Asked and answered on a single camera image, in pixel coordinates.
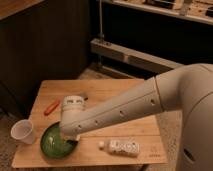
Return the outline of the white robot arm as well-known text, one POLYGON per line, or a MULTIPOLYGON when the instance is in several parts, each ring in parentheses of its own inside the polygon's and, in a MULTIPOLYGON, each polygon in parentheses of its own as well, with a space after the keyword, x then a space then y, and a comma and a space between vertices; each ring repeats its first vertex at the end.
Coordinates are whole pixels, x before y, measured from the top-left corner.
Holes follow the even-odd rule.
POLYGON ((60 130, 73 136, 173 110, 182 112, 176 171, 213 171, 213 64, 159 74, 82 112, 65 99, 60 130))

